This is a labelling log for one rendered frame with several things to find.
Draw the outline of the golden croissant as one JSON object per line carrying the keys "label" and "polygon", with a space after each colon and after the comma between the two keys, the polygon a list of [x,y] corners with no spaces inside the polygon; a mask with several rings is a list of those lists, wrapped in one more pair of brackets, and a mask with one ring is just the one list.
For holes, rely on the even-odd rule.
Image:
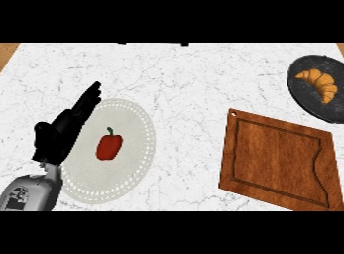
{"label": "golden croissant", "polygon": [[302,79],[309,85],[314,86],[321,97],[321,102],[328,104],[339,92],[339,87],[336,85],[333,76],[320,69],[312,68],[300,72],[294,77]]}

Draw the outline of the round white placemat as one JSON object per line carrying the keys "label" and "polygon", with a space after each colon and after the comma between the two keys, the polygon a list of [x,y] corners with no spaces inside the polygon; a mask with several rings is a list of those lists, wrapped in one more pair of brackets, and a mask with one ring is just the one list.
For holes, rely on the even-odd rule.
{"label": "round white placemat", "polygon": [[[97,157],[100,140],[120,136],[122,147],[111,160]],[[64,191],[82,203],[102,204],[126,195],[150,169],[156,131],[144,108],[125,99],[104,100],[82,130],[63,164]]]}

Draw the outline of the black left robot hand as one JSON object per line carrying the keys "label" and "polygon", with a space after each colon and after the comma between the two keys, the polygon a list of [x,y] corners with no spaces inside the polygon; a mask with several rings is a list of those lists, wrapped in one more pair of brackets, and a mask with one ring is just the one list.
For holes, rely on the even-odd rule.
{"label": "black left robot hand", "polygon": [[36,152],[33,160],[58,165],[71,152],[83,126],[101,102],[101,83],[97,81],[83,93],[71,109],[66,109],[52,123],[39,122],[35,126]]}

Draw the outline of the brown wooden cutting board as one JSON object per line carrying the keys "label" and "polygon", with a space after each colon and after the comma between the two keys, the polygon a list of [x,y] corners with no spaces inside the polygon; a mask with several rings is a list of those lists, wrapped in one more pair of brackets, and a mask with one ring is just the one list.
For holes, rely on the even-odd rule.
{"label": "brown wooden cutting board", "polygon": [[333,134],[232,109],[219,188],[291,210],[342,211]]}

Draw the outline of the red bell pepper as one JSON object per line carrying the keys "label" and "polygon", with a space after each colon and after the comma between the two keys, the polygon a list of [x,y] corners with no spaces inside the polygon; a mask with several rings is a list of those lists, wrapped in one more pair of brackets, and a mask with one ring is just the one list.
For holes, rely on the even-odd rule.
{"label": "red bell pepper", "polygon": [[113,128],[107,128],[108,134],[100,139],[95,155],[102,161],[113,160],[122,148],[123,138],[114,134]]}

